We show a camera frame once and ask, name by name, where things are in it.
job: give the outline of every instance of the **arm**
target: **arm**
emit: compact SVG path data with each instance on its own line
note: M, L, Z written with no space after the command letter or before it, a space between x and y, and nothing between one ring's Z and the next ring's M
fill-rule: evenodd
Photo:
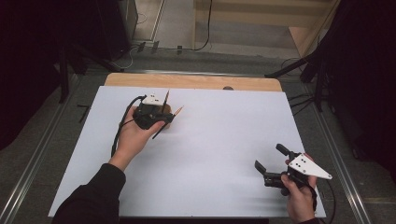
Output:
M290 191L288 200L288 213L293 223L300 224L319 224L318 219L315 218L313 209L313 199L311 191L308 187L297 188L294 181L290 180L287 175L281 176L282 182ZM308 177L308 183L312 188L317 185L317 178L315 176Z
M132 119L134 110L132 107L125 122ZM163 125L160 121L149 130L142 130L134 122L126 123L114 156L87 185L78 187L61 204L52 223L119 223L119 197L125 184L123 171Z

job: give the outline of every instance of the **grey floor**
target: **grey floor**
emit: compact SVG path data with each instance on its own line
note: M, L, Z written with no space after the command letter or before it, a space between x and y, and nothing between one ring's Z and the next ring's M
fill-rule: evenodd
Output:
M188 28L190 26L187 22L183 22L191 16L189 11L186 12L190 6L191 1L167 0L165 2L161 22L155 35L155 40L160 41L161 47L174 48L177 45L188 47L191 44L191 29ZM185 10L179 9L180 13L175 13L175 10L183 7ZM159 49L155 54L151 54L150 49L145 49L140 53L132 51L133 65L126 71L178 71L261 77L263 74L277 71L286 59L298 57L297 50L292 45L290 34L285 27L259 26L260 29L250 27L251 33L254 33L251 36L257 38L239 34L234 35L234 39L228 37L227 41L222 35L230 32L238 34L242 32L238 31L240 26L238 24L233 26L230 23L221 25L221 23L214 22L214 27L215 35L210 40L211 48L208 46L207 50L200 52L184 51L180 55L177 55L175 51L165 49ZM257 43L252 39L260 39L261 42ZM115 63L123 66L129 64L129 55L125 55ZM89 67L85 76L70 76L73 77L71 78L73 91L65 104L58 104L60 90L55 91L30 119L19 137L9 147L0 151L2 211L5 207L12 206L12 204L7 205L8 199L19 196L16 200L18 203L14 204L13 213L7 223L50 223L48 211L84 123L81 119L83 119L85 108L79 105L92 104L97 89L104 84L108 75L104 68L95 63L89 62ZM313 90L314 83L303 84L299 81L300 73L301 71L296 69L279 79L283 91L288 96ZM361 223L346 194L348 186L343 184L342 180L345 174L339 173L336 168L337 162L332 160L331 149L335 148L341 155L348 179L359 193L354 196L361 198L364 211L367 212L371 222L394 223L396 188L388 171L376 162L356 160L336 116L326 103L323 103L323 108L324 111L318 113L315 107L310 105L295 116L295 121L305 150L334 176L334 179L330 181L334 196L326 181L318 181L319 196L328 214L328 217L324 218L325 221L328 223L330 216L334 213L333 223ZM46 130L55 114L61 116L53 132L48 134ZM323 131L322 119L330 133ZM42 141L43 135L49 136L47 142ZM41 158L36 160L36 169L31 169L32 162L35 161L32 158ZM22 178L27 175L32 177L31 181ZM2 214L0 223L4 220L5 216ZM273 218L270 223L290 223L290 221L287 218Z

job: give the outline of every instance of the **black sleeve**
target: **black sleeve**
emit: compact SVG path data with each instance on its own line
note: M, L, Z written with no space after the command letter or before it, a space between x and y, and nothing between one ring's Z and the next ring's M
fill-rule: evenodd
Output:
M315 217L315 218L309 219L305 222L300 222L299 224L319 224L319 219L317 219Z
M119 223L119 197L125 174L105 163L87 184L78 187L58 208L52 223Z

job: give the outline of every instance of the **hand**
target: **hand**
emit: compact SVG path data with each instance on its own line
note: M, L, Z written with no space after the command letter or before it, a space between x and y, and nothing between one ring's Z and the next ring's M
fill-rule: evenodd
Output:
M285 187L290 191L288 213L292 222L300 223L315 218L314 200L312 199L311 190L308 187L298 189L294 181L290 180L287 175L282 175L281 179ZM309 176L308 183L312 188L315 188L317 178L315 176Z
M165 124L164 121L158 121L148 130L143 130L134 121L132 114L136 110L136 106L132 106L125 117L124 125L120 131L118 147L114 156L108 163L118 167L122 171L126 169L131 160L146 145L149 138L158 132Z

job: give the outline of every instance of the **white tabletop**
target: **white tabletop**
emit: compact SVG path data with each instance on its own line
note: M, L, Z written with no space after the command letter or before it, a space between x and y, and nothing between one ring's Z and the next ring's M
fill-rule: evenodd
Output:
M49 216L110 159L126 106L168 89L101 87L67 166ZM184 105L171 128L149 140L125 171L122 217L287 217L280 189L264 186L255 169L286 171L280 143L304 147L284 92L172 89L168 104ZM317 217L325 217L318 197Z

